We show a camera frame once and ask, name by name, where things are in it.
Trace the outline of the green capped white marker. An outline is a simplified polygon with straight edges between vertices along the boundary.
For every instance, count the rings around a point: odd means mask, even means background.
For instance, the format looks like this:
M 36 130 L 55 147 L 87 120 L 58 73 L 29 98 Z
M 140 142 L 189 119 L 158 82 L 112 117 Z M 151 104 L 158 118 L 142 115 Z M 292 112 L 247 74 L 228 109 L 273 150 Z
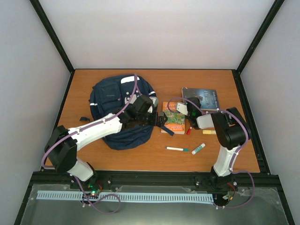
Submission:
M 186 148 L 175 148 L 175 147 L 166 147 L 167 150 L 175 150 L 175 151 L 189 151 L 189 149 Z

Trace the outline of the navy blue student backpack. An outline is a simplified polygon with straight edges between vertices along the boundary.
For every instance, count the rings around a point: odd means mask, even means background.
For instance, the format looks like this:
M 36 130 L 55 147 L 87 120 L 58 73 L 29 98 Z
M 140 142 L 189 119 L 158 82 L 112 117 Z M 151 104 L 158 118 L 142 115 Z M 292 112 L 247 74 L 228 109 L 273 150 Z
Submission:
M 117 113 L 127 103 L 133 103 L 138 96 L 157 97 L 152 86 L 141 76 L 117 75 L 98 82 L 90 94 L 90 111 L 94 121 L 109 113 Z M 146 143 L 152 134 L 153 126 L 136 124 L 132 128 L 103 137 L 113 150 L 128 150 Z M 162 128 L 168 134 L 174 132 Z

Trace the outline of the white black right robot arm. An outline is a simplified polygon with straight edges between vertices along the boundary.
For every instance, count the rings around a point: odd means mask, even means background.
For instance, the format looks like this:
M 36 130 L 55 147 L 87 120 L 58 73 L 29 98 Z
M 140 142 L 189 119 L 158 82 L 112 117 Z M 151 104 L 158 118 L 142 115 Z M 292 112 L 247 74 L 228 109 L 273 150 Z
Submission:
M 200 101 L 191 97 L 187 102 L 187 119 L 194 129 L 214 128 L 220 150 L 216 163 L 212 166 L 209 184 L 213 189 L 221 189 L 231 179 L 233 165 L 243 146 L 251 139 L 249 125 L 236 107 L 205 112 Z

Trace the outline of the orange Treehouse paperback book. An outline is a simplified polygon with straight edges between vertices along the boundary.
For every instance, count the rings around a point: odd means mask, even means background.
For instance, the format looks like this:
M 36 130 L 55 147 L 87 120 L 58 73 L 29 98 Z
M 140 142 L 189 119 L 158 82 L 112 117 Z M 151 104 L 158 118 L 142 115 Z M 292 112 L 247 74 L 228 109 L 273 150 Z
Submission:
M 176 102 L 170 102 L 169 107 L 167 107 L 167 104 L 168 102 L 162 103 L 162 111 L 168 118 L 165 123 L 165 127 L 173 131 L 175 134 L 184 135 L 185 115 L 176 110 Z

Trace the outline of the dark blue hardcover book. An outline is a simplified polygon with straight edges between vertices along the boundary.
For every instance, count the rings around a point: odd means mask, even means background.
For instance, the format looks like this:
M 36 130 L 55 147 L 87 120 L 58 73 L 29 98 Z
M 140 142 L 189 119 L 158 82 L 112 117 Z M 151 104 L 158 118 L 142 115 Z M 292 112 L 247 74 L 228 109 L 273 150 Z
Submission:
M 212 111 L 220 108 L 216 90 L 183 87 L 181 93 L 185 99 L 198 98 L 202 110 Z

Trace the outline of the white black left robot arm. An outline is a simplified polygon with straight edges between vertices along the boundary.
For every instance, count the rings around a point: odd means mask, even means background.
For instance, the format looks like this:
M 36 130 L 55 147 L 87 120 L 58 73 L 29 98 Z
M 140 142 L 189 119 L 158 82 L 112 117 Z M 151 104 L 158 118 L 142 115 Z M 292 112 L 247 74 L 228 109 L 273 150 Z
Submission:
M 94 122 L 69 129 L 56 127 L 45 147 L 45 158 L 50 160 L 56 172 L 69 173 L 81 180 L 86 188 L 94 188 L 98 178 L 92 166 L 77 157 L 77 152 L 98 139 L 136 124 L 165 128 L 167 116 L 155 110 L 154 100 L 155 97 L 140 95 L 117 113 L 109 113 Z

